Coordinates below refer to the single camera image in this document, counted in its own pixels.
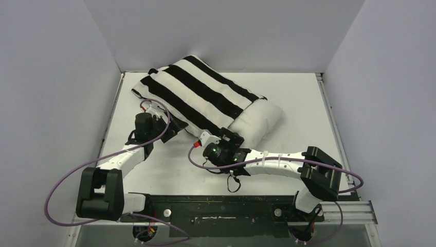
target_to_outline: white tabletop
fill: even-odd
[[[119,151],[134,129],[135,115],[140,113],[140,99],[132,87],[146,73],[126,73],[119,92],[102,155]],[[315,74],[291,73],[223,73],[237,84],[262,94],[285,112],[277,127],[257,146],[259,151],[294,153],[316,146],[340,161],[339,151],[326,112]],[[124,192],[152,195],[294,195],[304,184],[296,179],[274,176],[240,176],[241,189],[227,191],[226,174],[215,175],[189,163],[188,150],[195,138],[185,131],[163,144],[157,141],[150,157],[137,165],[124,178]],[[193,158],[203,163],[202,150],[197,148]],[[340,190],[348,188],[341,176]]]

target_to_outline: bolt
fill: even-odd
[[[282,216],[282,210],[279,208],[276,208],[276,210],[274,210],[274,215],[277,217]]]
[[[165,209],[164,211],[163,211],[163,216],[165,216],[165,217],[169,217],[171,215],[171,210],[169,210],[169,209]]]

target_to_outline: white stripe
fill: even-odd
[[[218,128],[229,127],[233,118],[219,111],[213,104],[205,101],[187,86],[165,71],[150,75],[155,81],[168,88],[190,107],[194,108]]]
[[[251,104],[250,100],[233,91],[233,89],[231,89],[228,85],[218,82],[191,62],[182,59],[176,62],[174,65],[177,65],[181,69],[185,70],[210,89],[222,94],[226,99],[228,99],[234,105],[237,105],[242,110],[246,109]]]
[[[211,70],[213,70],[213,71],[216,72],[216,70],[212,69],[212,67],[210,67],[207,63],[203,62],[203,60],[201,60],[201,59],[200,59],[199,57],[197,57],[196,55],[191,55],[191,56],[195,57],[197,60],[199,60],[200,62],[202,62],[205,66],[209,67]],[[218,73],[218,74],[219,74],[220,76],[226,78],[227,80],[231,80],[231,81],[233,81],[232,79],[223,76],[221,73]],[[247,91],[248,91],[249,93],[255,94],[255,93],[253,93],[250,89],[247,89]],[[255,95],[258,96],[259,98],[262,98],[262,97],[263,97],[262,95],[259,95],[259,94],[255,94]]]
[[[170,111],[171,114],[173,114],[175,117],[182,120],[183,122],[186,122],[189,124],[186,127],[186,130],[189,133],[193,134],[194,136],[200,136],[202,130],[198,126],[196,126],[191,121],[189,121],[187,118],[185,118],[182,113],[180,113],[176,108],[174,108],[172,105],[170,105],[164,99],[162,99],[154,94],[151,94],[148,86],[139,82],[138,84],[136,84],[133,87],[133,89],[136,90],[137,92],[139,92],[141,94],[141,96],[144,98],[156,99],[156,100],[159,100],[160,102],[162,102],[163,104],[165,104],[165,106],[168,108],[168,110]]]

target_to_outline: white wall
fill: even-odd
[[[325,71],[364,0],[84,0],[121,70]]]
[[[54,183],[101,146],[119,70],[81,0],[0,2],[1,246],[63,246],[43,203]],[[80,174],[55,193],[74,214]]]
[[[366,0],[325,85],[384,246],[436,237],[436,2]]]

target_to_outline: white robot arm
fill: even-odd
[[[297,192],[294,207],[305,213],[311,213],[321,201],[336,201],[339,192],[341,173],[332,169],[311,166],[306,163],[287,161],[285,158],[312,160],[342,168],[333,158],[317,147],[308,147],[305,152],[269,153],[239,148],[243,139],[237,134],[226,132],[223,138],[204,131],[199,137],[199,145],[205,146],[203,156],[212,164],[224,167],[235,163],[246,162],[245,165],[221,169],[231,175],[281,175],[299,179],[306,185]]]
[[[123,214],[144,210],[146,196],[124,193],[123,179],[136,165],[147,159],[153,150],[153,143],[149,142],[165,130],[167,122],[165,113],[152,103],[144,113],[136,115],[135,130],[130,133],[119,155],[95,168],[83,170],[76,204],[77,216],[115,221]],[[187,125],[172,117],[160,140],[167,142]],[[144,146],[131,150],[138,145]]]

